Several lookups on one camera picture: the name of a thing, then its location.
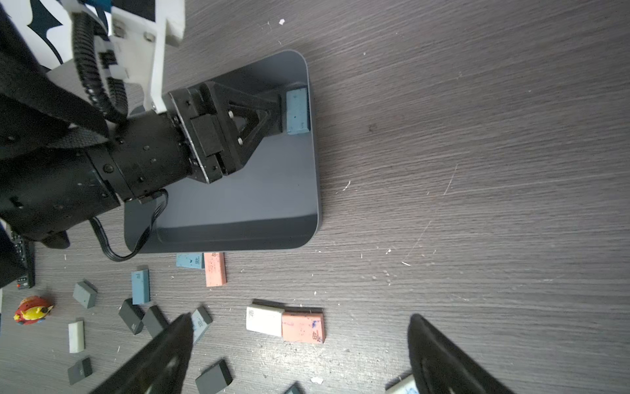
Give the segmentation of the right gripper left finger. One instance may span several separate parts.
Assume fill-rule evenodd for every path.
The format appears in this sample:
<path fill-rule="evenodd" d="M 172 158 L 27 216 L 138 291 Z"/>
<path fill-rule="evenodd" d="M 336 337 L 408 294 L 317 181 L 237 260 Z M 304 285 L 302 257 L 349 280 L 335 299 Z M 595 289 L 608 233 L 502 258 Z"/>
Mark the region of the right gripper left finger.
<path fill-rule="evenodd" d="M 193 346 L 190 313 L 174 320 L 94 393 L 180 393 Z"/>

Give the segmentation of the dark grey storage tray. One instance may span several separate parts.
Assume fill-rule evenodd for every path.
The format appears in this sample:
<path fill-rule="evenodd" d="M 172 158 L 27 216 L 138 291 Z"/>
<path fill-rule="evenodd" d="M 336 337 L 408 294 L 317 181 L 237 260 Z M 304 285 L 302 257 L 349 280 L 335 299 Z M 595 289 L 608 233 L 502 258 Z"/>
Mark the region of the dark grey storage tray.
<path fill-rule="evenodd" d="M 205 184 L 185 178 L 167 187 L 169 202 L 144 254 L 295 249 L 307 244 L 322 219 L 318 155 L 308 65 L 288 49 L 213 81 L 251 95 L 275 92 L 282 119 L 243 169 Z M 308 89 L 310 132 L 288 135 L 285 94 Z"/>

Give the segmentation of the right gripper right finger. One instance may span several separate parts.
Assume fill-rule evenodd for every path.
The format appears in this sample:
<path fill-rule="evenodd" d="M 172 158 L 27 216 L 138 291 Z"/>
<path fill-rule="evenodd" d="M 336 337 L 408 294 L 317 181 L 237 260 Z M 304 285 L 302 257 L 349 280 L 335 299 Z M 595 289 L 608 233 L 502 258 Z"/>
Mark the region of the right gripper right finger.
<path fill-rule="evenodd" d="M 410 317 L 408 345 L 420 393 L 513 393 L 420 314 Z"/>

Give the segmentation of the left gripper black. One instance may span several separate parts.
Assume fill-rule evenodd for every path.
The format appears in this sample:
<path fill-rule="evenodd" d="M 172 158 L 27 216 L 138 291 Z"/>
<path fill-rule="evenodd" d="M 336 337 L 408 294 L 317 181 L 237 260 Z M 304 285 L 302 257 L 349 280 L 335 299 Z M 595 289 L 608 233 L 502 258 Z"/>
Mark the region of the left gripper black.
<path fill-rule="evenodd" d="M 282 119 L 272 92 L 251 95 L 214 81 L 167 94 L 167 111 L 136 114 L 111 141 L 83 151 L 103 199 L 153 200 L 184 178 L 213 183 L 241 170 Z"/>

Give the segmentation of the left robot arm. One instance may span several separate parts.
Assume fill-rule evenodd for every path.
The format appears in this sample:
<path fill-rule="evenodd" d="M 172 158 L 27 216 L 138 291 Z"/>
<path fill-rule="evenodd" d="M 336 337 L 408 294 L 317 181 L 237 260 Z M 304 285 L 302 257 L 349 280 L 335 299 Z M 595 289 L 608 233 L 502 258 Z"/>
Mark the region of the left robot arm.
<path fill-rule="evenodd" d="M 51 249 L 124 202 L 168 202 L 184 178 L 210 184 L 241 170 L 282 119 L 279 95 L 215 81 L 164 93 L 167 46 L 185 32 L 182 1 L 65 1 L 84 95 L 52 82 L 1 14 L 1 283 L 28 272 L 18 240 Z"/>

